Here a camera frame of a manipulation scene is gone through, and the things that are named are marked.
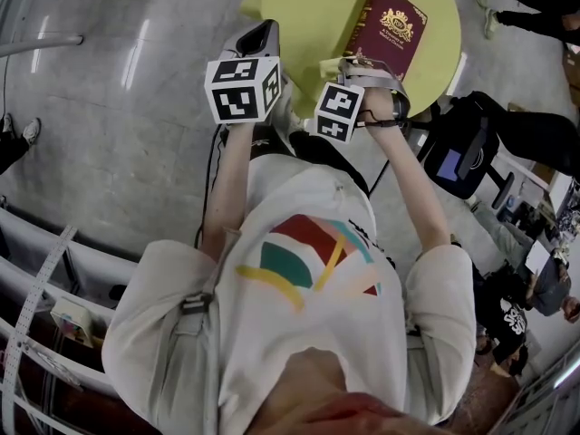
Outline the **small yellow box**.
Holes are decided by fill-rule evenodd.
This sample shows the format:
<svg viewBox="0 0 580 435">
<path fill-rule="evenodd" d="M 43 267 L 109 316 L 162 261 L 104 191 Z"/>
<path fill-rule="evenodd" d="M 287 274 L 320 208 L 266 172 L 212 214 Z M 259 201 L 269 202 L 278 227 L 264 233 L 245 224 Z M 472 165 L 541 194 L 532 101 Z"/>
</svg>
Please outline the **small yellow box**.
<svg viewBox="0 0 580 435">
<path fill-rule="evenodd" d="M 94 347 L 92 319 L 86 308 L 66 298 L 59 298 L 50 315 L 64 337 L 86 347 Z"/>
</svg>

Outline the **white paper sheet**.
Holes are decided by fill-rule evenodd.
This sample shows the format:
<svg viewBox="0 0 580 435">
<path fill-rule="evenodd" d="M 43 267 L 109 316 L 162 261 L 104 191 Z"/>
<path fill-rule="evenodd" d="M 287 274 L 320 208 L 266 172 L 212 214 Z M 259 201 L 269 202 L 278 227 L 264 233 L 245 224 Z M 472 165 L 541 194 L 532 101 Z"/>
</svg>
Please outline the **white paper sheet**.
<svg viewBox="0 0 580 435">
<path fill-rule="evenodd" d="M 525 266 L 532 274 L 540 274 L 549 257 L 550 253 L 539 240 L 536 240 L 527 253 Z"/>
</svg>

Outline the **white shelf unit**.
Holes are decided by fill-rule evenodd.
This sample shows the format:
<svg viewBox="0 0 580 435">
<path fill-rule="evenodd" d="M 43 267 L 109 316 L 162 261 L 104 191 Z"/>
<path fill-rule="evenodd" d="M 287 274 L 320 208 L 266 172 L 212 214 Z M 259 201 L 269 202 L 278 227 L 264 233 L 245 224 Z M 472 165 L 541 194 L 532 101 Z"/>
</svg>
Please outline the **white shelf unit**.
<svg viewBox="0 0 580 435">
<path fill-rule="evenodd" d="M 18 217 L 0 202 L 0 435 L 5 350 L 24 300 L 63 229 Z M 155 435 L 113 389 L 102 342 L 136 265 L 82 244 L 75 235 L 48 281 L 28 331 L 15 389 L 16 435 Z M 86 308 L 94 347 L 60 332 L 59 298 Z"/>
</svg>

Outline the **yellow-green round tablecloth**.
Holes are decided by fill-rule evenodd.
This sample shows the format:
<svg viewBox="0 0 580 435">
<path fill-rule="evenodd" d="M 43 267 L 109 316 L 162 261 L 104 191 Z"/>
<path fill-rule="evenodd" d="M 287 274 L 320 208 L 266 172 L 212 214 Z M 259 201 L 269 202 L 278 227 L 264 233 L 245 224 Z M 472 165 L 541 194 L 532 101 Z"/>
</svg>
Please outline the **yellow-green round tablecloth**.
<svg viewBox="0 0 580 435">
<path fill-rule="evenodd" d="M 250 17 L 274 19 L 280 27 L 281 60 L 295 84 L 294 110 L 310 118 L 324 87 L 319 63 L 340 56 L 365 0 L 244 0 Z M 428 16 L 403 86 L 411 114 L 427 109 L 448 89 L 461 53 L 461 28 L 455 0 L 410 0 Z"/>
</svg>

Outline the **person's white shoe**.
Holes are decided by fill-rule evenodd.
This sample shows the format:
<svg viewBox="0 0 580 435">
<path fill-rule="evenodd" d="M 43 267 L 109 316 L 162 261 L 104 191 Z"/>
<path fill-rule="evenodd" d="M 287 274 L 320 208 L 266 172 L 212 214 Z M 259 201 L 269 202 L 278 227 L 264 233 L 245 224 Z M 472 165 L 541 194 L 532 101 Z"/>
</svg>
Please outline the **person's white shoe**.
<svg viewBox="0 0 580 435">
<path fill-rule="evenodd" d="M 294 83 L 284 75 L 281 96 L 272 112 L 273 126 L 281 136 L 286 138 L 294 132 L 305 129 L 304 121 L 297 116 L 293 108 L 293 89 Z"/>
</svg>

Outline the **white table with metal legs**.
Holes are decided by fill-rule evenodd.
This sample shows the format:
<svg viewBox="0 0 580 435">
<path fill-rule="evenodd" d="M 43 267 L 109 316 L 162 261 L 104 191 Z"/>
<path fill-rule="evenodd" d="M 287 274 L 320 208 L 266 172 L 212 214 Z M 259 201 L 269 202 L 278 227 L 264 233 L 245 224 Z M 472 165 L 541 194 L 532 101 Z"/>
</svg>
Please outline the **white table with metal legs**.
<svg viewBox="0 0 580 435">
<path fill-rule="evenodd" d="M 69 35 L 65 37 L 51 37 L 43 39 L 34 39 L 19 43 L 0 44 L 0 58 L 5 58 L 19 53 L 42 50 L 47 48 L 61 46 L 75 46 L 83 42 L 83 36 L 80 34 Z"/>
</svg>

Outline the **person's neck and chin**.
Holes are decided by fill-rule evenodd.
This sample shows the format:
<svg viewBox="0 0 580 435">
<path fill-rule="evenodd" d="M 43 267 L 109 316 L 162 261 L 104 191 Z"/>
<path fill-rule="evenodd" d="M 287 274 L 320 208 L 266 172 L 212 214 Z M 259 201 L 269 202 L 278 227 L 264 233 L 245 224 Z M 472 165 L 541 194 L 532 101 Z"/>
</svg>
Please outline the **person's neck and chin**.
<svg viewBox="0 0 580 435">
<path fill-rule="evenodd" d="M 245 435 L 453 435 L 396 411 L 380 399 L 346 389 L 331 352 L 293 354 Z"/>
</svg>

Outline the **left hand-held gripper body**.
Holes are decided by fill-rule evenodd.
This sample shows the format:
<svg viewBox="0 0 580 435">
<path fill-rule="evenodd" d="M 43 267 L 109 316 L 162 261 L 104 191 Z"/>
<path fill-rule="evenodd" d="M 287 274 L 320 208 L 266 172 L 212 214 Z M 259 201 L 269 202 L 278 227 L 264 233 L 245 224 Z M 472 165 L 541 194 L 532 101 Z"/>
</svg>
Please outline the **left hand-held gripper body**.
<svg viewBox="0 0 580 435">
<path fill-rule="evenodd" d="M 263 122 L 282 93 L 280 58 L 225 50 L 208 63 L 204 88 L 215 123 Z"/>
</svg>

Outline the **person's black trousers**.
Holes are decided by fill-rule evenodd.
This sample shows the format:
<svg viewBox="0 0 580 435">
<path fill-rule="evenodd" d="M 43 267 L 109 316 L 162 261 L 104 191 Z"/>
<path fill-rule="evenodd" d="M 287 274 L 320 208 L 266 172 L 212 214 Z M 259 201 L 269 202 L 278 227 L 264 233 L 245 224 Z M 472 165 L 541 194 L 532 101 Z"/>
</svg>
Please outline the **person's black trousers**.
<svg viewBox="0 0 580 435">
<path fill-rule="evenodd" d="M 361 173 L 328 140 L 303 130 L 291 132 L 288 140 L 293 150 L 285 145 L 273 126 L 256 126 L 253 132 L 250 161 L 262 156 L 281 155 L 316 165 L 325 165 L 348 174 L 359 189 L 367 197 L 370 196 L 370 190 Z"/>
</svg>

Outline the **purple cloth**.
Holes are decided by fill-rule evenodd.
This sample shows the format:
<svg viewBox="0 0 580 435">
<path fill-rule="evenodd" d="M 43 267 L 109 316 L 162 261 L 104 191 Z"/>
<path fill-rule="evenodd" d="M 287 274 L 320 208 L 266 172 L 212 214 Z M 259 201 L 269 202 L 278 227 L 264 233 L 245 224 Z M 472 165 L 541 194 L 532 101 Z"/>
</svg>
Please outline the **purple cloth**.
<svg viewBox="0 0 580 435">
<path fill-rule="evenodd" d="M 458 166 L 460 159 L 461 155 L 458 152 L 455 150 L 449 150 L 444 160 L 441 162 L 436 176 L 449 181 L 457 181 L 458 175 L 456 173 L 456 167 Z"/>
</svg>

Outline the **person's right hand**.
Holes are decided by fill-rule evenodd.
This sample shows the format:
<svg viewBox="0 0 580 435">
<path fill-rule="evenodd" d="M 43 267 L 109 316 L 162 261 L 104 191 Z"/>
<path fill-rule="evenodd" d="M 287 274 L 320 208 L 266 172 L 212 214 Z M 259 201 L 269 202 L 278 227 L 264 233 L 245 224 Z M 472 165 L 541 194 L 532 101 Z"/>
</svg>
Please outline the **person's right hand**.
<svg viewBox="0 0 580 435">
<path fill-rule="evenodd" d="M 362 98 L 358 119 L 369 123 L 393 120 L 392 92 L 383 88 L 367 88 Z"/>
</svg>

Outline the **dark red book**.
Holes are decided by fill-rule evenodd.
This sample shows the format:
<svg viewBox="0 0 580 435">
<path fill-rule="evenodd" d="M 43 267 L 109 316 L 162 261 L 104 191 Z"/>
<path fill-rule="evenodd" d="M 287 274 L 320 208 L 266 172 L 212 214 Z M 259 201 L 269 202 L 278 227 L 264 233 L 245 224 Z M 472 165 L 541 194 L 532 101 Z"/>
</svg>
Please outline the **dark red book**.
<svg viewBox="0 0 580 435">
<path fill-rule="evenodd" d="M 427 23 L 410 0 L 365 0 L 343 55 L 386 63 L 402 81 Z"/>
</svg>

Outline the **black office chair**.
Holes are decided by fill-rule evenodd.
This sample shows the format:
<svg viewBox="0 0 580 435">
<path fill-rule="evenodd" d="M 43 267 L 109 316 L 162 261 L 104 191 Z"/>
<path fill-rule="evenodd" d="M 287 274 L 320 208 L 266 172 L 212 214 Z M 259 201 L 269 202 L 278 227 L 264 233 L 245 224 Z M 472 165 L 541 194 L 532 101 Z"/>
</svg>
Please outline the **black office chair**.
<svg viewBox="0 0 580 435">
<path fill-rule="evenodd" d="M 516 157 L 546 165 L 580 183 L 580 133 L 564 116 L 508 111 L 479 91 L 453 97 L 445 113 L 436 103 L 430 112 L 430 121 L 409 123 L 414 130 L 428 132 L 418 160 L 428 177 L 456 198 L 471 198 L 488 176 L 498 187 L 492 207 L 497 209 L 502 204 L 515 177 L 508 173 L 503 178 L 492 167 L 500 146 Z M 436 176 L 449 150 L 461 155 L 457 181 Z"/>
</svg>

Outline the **person's left forearm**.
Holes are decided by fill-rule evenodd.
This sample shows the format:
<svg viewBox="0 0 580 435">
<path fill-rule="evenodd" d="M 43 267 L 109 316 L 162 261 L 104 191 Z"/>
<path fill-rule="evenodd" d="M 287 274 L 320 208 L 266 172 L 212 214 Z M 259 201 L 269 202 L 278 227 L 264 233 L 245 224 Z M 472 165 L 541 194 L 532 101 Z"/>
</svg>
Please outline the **person's left forearm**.
<svg viewBox="0 0 580 435">
<path fill-rule="evenodd" d="M 239 230 L 245 218 L 254 128 L 254 123 L 231 128 L 209 196 L 200 250 L 216 262 L 224 250 L 227 232 Z"/>
</svg>

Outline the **person's white printed shirt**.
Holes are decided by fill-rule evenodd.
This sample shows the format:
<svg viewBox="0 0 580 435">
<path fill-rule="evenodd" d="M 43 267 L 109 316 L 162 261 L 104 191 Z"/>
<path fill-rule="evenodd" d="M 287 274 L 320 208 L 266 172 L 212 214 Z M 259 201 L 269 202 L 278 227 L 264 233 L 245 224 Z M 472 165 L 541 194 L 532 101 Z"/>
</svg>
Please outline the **person's white printed shirt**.
<svg viewBox="0 0 580 435">
<path fill-rule="evenodd" d="M 293 157 L 251 161 L 247 196 L 217 262 L 147 246 L 102 348 L 122 400 L 165 435 L 242 435 L 287 360 L 316 348 L 349 391 L 447 419 L 475 352 L 469 255 L 434 247 L 400 280 L 353 180 Z"/>
</svg>

